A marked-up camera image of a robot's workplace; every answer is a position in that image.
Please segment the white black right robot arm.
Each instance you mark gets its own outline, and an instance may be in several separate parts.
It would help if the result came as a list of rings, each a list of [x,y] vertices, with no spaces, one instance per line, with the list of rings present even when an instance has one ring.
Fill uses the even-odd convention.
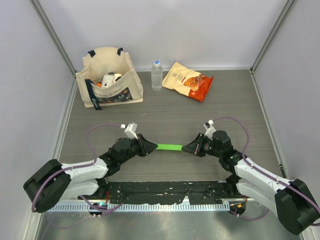
[[[212,137],[198,134],[182,151],[197,157],[218,158],[222,168],[231,173],[226,179],[226,193],[233,198],[243,195],[260,203],[293,235],[299,235],[320,218],[320,208],[302,180],[288,180],[255,164],[233,147],[223,130],[215,131]]]

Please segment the green paper box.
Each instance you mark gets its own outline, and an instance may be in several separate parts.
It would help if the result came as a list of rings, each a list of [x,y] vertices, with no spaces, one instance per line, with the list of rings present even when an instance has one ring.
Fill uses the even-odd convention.
[[[180,144],[158,144],[156,149],[159,151],[182,151],[182,147]]]

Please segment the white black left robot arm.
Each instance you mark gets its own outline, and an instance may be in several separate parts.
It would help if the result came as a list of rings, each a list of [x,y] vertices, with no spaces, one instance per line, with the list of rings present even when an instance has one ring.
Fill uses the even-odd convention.
[[[57,159],[49,160],[23,185],[32,202],[32,212],[44,213],[61,200],[79,196],[102,199],[107,188],[100,179],[114,175],[131,158],[145,157],[157,147],[138,134],[133,139],[119,138],[107,152],[91,161],[62,164]]]

